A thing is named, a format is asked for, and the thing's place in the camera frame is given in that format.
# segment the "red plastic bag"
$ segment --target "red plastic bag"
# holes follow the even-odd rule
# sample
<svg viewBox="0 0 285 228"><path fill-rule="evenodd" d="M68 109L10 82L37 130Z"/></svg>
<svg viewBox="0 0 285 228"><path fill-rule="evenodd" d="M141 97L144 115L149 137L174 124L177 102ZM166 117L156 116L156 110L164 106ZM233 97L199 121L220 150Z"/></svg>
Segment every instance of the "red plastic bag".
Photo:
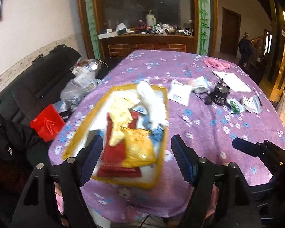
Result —
<svg viewBox="0 0 285 228"><path fill-rule="evenodd" d="M48 142L55 139L65 125L65 122L54 106L50 104L33 121L31 121L30 125L45 142Z"/></svg>

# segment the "glass window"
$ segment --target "glass window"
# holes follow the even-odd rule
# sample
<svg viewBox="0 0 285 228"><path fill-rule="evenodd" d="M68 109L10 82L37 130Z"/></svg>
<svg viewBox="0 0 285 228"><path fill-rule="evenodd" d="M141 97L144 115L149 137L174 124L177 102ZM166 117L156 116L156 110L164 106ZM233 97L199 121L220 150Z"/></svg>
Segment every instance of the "glass window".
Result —
<svg viewBox="0 0 285 228"><path fill-rule="evenodd" d="M146 22L152 10L156 23L190 28L192 0L104 0L107 28L115 29L123 22L126 27L136 27L139 20Z"/></svg>

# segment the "table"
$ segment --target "table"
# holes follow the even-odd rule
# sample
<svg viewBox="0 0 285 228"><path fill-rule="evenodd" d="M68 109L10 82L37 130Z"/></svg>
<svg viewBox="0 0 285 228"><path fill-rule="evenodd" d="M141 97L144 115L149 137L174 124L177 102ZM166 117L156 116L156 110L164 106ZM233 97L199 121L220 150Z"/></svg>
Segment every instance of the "table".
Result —
<svg viewBox="0 0 285 228"><path fill-rule="evenodd" d="M62 163L61 156L76 128L112 86L145 80L169 89L173 79L185 83L190 78L199 76L206 77L214 86L218 78L211 72L213 68L204 64L205 58L206 56L160 50L137 50L131 53L81 102L50 146L52 164ZM262 113L257 115L244 112L240 116L234 116L226 107L214 104L206 106L194 93L190 96L188 107L169 100L170 125L165 162L157 186L143 190L91 179L81 188L87 206L113 222L139 221L147 214L169 217L183 212L192 194L192 187L184 181L172 154L170 141L174 134L179 134L199 156L214 163L226 165L236 162L249 185L267 183L271 174L260 159L233 149L231 142L235 137L253 143L267 139L285 150L284 125L267 97L244 71L232 63L226 71L235 73L252 90L251 93L231 91L230 97L240 100L242 96L250 98L257 92L263 103Z"/></svg>

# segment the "wooden door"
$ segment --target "wooden door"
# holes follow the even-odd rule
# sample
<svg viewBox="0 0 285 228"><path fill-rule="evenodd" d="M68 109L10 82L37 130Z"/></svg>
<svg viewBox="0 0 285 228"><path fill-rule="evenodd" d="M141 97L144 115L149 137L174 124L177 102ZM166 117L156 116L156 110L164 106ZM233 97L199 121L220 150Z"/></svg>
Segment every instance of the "wooden door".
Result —
<svg viewBox="0 0 285 228"><path fill-rule="evenodd" d="M241 15L223 8L223 27L220 52L236 55L239 44Z"/></svg>

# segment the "pink cloth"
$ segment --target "pink cloth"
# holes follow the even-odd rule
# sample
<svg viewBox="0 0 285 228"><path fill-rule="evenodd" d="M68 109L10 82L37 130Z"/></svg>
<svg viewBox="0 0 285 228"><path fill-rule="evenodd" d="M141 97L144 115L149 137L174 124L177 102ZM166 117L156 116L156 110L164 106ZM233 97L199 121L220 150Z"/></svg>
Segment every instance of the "pink cloth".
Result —
<svg viewBox="0 0 285 228"><path fill-rule="evenodd" d="M224 63L224 62L219 62L216 59L213 58L206 58L204 60L204 63L208 66L208 67L212 67L218 70L224 70L224 69L229 69L230 68L230 64L229 63Z"/></svg>

